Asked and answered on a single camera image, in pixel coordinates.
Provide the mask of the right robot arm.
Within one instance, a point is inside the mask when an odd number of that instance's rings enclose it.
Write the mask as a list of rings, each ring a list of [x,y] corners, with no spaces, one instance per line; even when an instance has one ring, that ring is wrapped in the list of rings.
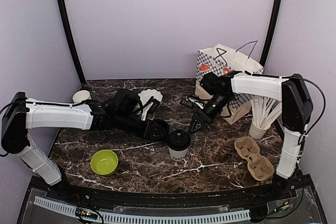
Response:
[[[276,175],[288,179],[296,169],[301,146],[312,130],[308,124],[313,103],[307,82],[299,74],[275,77],[232,71],[219,77],[213,72],[207,73],[201,79],[201,87],[212,98],[194,113],[188,133],[192,135],[208,128],[235,94],[257,95],[281,102],[284,143]]]

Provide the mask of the black front rail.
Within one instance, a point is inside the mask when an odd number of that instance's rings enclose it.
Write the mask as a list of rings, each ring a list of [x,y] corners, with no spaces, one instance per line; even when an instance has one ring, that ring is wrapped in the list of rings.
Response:
[[[272,207],[279,207],[283,202],[291,205],[291,209],[310,208],[316,204],[316,191],[311,177],[293,180],[293,188],[281,193],[278,198],[271,196],[272,184],[257,187],[217,191],[210,193],[189,194],[143,194],[100,190],[94,188],[69,185],[65,199],[61,191],[51,189],[39,177],[32,177],[30,187],[41,189],[43,196],[64,204],[75,205],[91,210],[108,210],[111,212],[136,212],[140,210],[172,210],[196,208],[251,209],[257,216],[263,216]]]

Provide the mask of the bundle of white wrapped straws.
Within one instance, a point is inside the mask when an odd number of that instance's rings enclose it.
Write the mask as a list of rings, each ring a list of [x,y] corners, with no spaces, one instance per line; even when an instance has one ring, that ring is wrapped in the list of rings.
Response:
[[[282,102],[275,99],[254,96],[251,99],[252,122],[260,129],[268,129],[282,113]]]

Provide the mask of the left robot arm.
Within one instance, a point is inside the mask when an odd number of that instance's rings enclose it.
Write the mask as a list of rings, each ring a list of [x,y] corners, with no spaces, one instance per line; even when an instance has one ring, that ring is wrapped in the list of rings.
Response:
[[[29,136],[30,129],[41,127],[74,128],[90,131],[122,130],[149,141],[163,141],[169,133],[164,120],[141,119],[140,114],[158,100],[151,95],[142,102],[140,96],[121,89],[104,102],[84,100],[79,103],[56,103],[29,99],[24,92],[15,94],[1,109],[1,146],[6,154],[18,156],[37,173],[63,201],[74,197],[61,168],[53,163]]]

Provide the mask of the black corner post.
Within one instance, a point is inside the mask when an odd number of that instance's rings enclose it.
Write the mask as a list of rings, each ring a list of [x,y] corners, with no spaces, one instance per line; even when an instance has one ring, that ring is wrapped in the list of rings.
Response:
[[[69,17],[68,17],[67,8],[66,8],[66,2],[65,0],[57,0],[57,3],[58,3],[61,22],[62,22],[64,33],[66,36],[66,41],[67,41],[68,48],[70,51],[71,59],[75,67],[77,77],[80,83],[83,85],[86,83],[86,79],[85,79],[85,75],[84,75],[80,60],[79,60],[74,37],[73,37],[72,30],[70,27]]]
[[[272,6],[272,11],[271,11],[271,16],[270,16],[270,21],[269,21],[269,26],[267,30],[267,35],[265,38],[265,43],[263,47],[263,51],[261,53],[260,61],[259,63],[265,67],[266,62],[268,59],[268,55],[270,52],[272,40],[274,37],[276,25],[277,25],[277,20],[278,20],[278,15],[280,11],[280,5],[281,5],[281,0],[274,0],[273,6]]]

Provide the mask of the green bowl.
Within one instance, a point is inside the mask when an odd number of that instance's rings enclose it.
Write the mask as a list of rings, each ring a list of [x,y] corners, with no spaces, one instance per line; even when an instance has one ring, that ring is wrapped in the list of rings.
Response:
[[[117,170],[118,164],[118,156],[111,150],[100,150],[90,160],[91,170],[100,176],[112,175]]]

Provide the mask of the white paper coffee cup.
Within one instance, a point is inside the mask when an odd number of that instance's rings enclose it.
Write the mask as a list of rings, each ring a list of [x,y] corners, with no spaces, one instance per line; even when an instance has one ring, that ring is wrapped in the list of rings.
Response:
[[[182,161],[185,158],[188,151],[188,147],[168,146],[168,148],[171,159],[173,159],[176,162]]]

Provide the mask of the left black corner post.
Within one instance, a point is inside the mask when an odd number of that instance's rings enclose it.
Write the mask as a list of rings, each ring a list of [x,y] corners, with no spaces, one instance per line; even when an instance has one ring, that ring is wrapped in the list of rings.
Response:
[[[70,51],[71,59],[75,67],[77,77],[80,83],[83,85],[86,83],[86,79],[85,79],[85,75],[84,75],[80,60],[79,60],[74,37],[73,37],[72,30],[70,27],[69,17],[68,17],[67,8],[66,8],[66,2],[65,0],[57,0],[57,3],[58,3],[61,22],[62,22],[64,33],[66,36],[66,41],[67,41],[68,48]]]

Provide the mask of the patterned paper takeout bag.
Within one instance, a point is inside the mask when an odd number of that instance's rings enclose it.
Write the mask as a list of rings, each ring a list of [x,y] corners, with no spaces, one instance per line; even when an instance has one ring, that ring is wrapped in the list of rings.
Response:
[[[213,72],[217,76],[236,71],[248,71],[250,73],[262,74],[263,66],[256,60],[241,52],[241,49],[252,45],[254,49],[257,41],[251,41],[238,49],[233,49],[222,44],[214,47],[200,49],[197,54],[196,66],[196,86],[195,95],[200,99],[210,99],[211,96],[201,87],[201,79],[207,73]],[[229,107],[225,107],[220,116],[229,124],[233,124],[249,113],[251,109],[251,95],[235,94],[229,102]]]

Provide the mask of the stack of white paper cups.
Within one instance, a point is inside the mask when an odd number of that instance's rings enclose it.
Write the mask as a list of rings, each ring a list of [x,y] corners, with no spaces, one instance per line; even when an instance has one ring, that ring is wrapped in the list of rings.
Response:
[[[90,99],[91,99],[91,94],[87,90],[80,90],[72,96],[72,100],[74,103],[80,103],[82,101],[90,100]]]

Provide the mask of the brown cardboard cup carrier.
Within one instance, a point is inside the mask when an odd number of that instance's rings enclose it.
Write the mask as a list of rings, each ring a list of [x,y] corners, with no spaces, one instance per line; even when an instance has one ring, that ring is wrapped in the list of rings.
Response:
[[[274,174],[274,166],[268,158],[260,154],[260,148],[250,136],[238,138],[234,142],[238,155],[247,161],[247,169],[257,181],[265,181]]]

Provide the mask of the right black corner post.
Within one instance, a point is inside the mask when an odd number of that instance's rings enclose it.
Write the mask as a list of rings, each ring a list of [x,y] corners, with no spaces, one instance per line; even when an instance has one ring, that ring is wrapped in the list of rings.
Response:
[[[270,52],[272,40],[274,37],[276,25],[277,25],[277,20],[278,20],[278,15],[280,11],[280,5],[281,5],[281,0],[274,0],[273,6],[272,6],[272,11],[271,11],[271,16],[270,16],[270,21],[269,21],[269,26],[267,30],[267,35],[265,38],[265,43],[263,47],[263,51],[261,53],[260,61],[259,63],[265,67],[266,62],[268,59],[268,55]]]

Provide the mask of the white fluted ceramic bowl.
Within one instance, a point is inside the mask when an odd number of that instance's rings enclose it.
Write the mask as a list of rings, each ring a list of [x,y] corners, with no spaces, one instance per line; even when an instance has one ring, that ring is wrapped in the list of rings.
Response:
[[[151,104],[150,108],[154,110],[160,106],[163,99],[163,94],[156,89],[142,90],[138,95],[142,108],[146,108]]]

